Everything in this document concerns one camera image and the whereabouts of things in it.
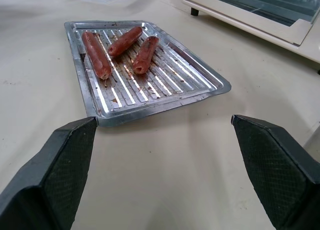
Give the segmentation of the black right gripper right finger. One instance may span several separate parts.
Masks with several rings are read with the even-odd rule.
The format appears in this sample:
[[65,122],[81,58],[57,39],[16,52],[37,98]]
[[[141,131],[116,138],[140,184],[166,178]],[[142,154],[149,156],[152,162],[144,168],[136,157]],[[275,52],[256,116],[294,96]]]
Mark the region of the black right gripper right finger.
[[277,230],[320,228],[320,163],[281,126],[233,115],[247,175]]

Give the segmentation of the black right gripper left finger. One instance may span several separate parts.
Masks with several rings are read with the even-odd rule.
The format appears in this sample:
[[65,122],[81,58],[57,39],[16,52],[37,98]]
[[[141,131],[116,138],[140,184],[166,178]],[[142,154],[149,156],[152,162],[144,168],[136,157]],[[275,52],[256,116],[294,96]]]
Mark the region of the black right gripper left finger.
[[0,194],[2,230],[71,229],[87,182],[98,121],[56,129]]

